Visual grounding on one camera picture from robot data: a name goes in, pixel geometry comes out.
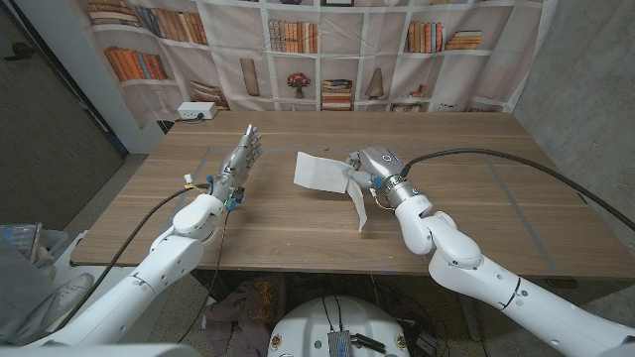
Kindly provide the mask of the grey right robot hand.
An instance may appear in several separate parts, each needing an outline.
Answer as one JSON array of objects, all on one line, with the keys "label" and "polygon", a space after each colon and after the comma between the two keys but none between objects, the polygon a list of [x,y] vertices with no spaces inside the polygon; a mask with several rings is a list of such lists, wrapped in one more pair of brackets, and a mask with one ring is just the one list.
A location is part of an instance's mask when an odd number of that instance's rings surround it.
[{"label": "grey right robot hand", "polygon": [[380,191],[396,208],[419,195],[419,191],[401,175],[405,164],[386,148],[369,147],[352,152],[344,161],[344,172],[361,188]]}]

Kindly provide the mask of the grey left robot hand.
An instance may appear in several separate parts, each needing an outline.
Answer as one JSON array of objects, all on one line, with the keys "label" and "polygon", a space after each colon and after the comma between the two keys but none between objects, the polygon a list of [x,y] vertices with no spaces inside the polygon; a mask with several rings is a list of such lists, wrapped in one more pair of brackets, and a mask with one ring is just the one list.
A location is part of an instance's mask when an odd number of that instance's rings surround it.
[{"label": "grey left robot hand", "polygon": [[227,200],[236,188],[247,181],[249,172],[262,153],[261,138],[256,127],[247,127],[238,145],[223,160],[213,182],[212,196],[221,201]]}]

